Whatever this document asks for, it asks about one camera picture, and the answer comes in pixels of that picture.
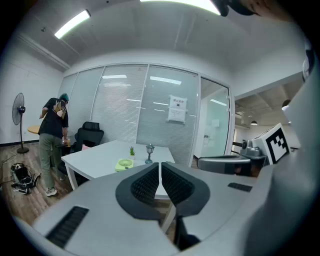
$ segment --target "black office chair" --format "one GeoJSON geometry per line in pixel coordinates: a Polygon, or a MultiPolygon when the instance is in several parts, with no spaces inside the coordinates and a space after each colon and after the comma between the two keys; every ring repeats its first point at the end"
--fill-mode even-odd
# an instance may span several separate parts
{"type": "MultiPolygon", "coordinates": [[[[76,133],[76,142],[70,147],[70,154],[81,151],[83,144],[90,148],[99,145],[104,134],[105,132],[100,130],[100,125],[98,122],[85,122],[82,125],[82,128],[79,128],[78,132],[76,133]]],[[[61,148],[61,154],[64,156],[66,154],[66,145],[59,146],[59,148],[61,148]]],[[[68,175],[65,162],[62,161],[57,168],[63,174],[68,175]]],[[[76,172],[74,175],[78,185],[81,185],[88,180],[76,172]]]]}

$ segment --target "standing fan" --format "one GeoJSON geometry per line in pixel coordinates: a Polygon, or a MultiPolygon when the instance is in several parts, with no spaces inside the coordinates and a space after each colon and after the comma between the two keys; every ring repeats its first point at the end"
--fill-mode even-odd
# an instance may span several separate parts
{"type": "Polygon", "coordinates": [[[20,123],[21,147],[16,150],[16,152],[19,154],[24,154],[29,151],[29,148],[24,147],[24,144],[22,142],[22,115],[25,111],[26,111],[25,97],[22,93],[19,93],[15,97],[13,106],[12,106],[12,120],[16,126],[20,123]]]}

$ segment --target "black t-shirt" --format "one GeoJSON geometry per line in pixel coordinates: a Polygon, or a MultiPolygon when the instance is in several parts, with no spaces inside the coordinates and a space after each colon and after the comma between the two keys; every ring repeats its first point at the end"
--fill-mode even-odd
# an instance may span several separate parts
{"type": "Polygon", "coordinates": [[[62,138],[62,128],[68,127],[68,112],[63,100],[51,98],[44,105],[48,112],[42,121],[38,134],[51,134],[55,137],[62,138]]]}

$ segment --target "white table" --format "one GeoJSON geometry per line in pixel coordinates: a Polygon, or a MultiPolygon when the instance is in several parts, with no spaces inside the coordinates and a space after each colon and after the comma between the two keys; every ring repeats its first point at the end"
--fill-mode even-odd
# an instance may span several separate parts
{"type": "MultiPolygon", "coordinates": [[[[113,140],[83,151],[63,156],[61,159],[65,162],[72,189],[75,190],[78,187],[75,172],[89,180],[114,174],[116,172],[118,160],[129,158],[130,147],[133,147],[135,151],[133,166],[145,165],[145,160],[148,158],[146,145],[119,140],[113,140]]],[[[169,199],[167,192],[162,186],[161,163],[166,161],[174,163],[175,160],[172,157],[169,148],[162,146],[156,146],[154,148],[153,153],[151,154],[151,160],[154,163],[159,163],[159,187],[155,193],[155,198],[169,199]]],[[[176,208],[171,203],[162,224],[162,230],[164,232],[169,228],[175,215],[176,208]]]]}

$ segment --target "gray pants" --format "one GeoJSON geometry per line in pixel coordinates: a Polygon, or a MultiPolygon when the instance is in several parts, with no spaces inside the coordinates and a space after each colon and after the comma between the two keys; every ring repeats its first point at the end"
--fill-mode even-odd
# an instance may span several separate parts
{"type": "Polygon", "coordinates": [[[62,139],[55,137],[51,134],[41,133],[39,139],[39,156],[44,184],[47,188],[51,189],[55,186],[55,181],[50,173],[50,153],[51,147],[53,151],[54,170],[59,178],[65,175],[58,170],[58,164],[61,163],[61,152],[56,145],[61,145],[62,139]]]}

